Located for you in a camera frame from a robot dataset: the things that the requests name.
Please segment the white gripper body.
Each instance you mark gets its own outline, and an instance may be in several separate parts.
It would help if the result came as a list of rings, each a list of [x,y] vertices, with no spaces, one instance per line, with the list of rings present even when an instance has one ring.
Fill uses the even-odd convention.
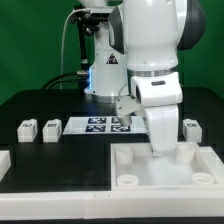
[[[143,108],[154,155],[176,148],[182,90],[177,72],[168,75],[131,78],[131,93]]]

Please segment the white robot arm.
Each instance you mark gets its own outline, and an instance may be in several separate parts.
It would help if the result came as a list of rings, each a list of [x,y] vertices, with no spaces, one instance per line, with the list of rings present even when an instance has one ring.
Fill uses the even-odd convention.
[[[205,32],[199,0],[79,0],[94,33],[95,60],[85,96],[114,103],[123,126],[144,118],[152,151],[161,155],[178,141],[182,89],[179,50],[192,48]]]

